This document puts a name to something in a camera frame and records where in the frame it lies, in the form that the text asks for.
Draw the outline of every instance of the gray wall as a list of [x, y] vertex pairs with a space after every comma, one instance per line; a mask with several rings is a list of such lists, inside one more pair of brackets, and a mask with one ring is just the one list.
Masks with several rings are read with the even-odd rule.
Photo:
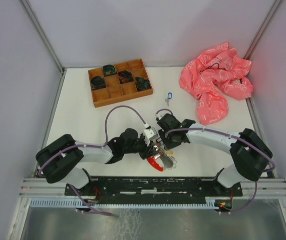
[[17, 0], [0, 0], [0, 240], [35, 165], [59, 72]]
[[274, 0], [30, 0], [65, 67], [185, 65], [230, 41], [243, 56]]
[[286, 178], [286, 1], [253, 55], [249, 78], [254, 103], [274, 153], [279, 177]]

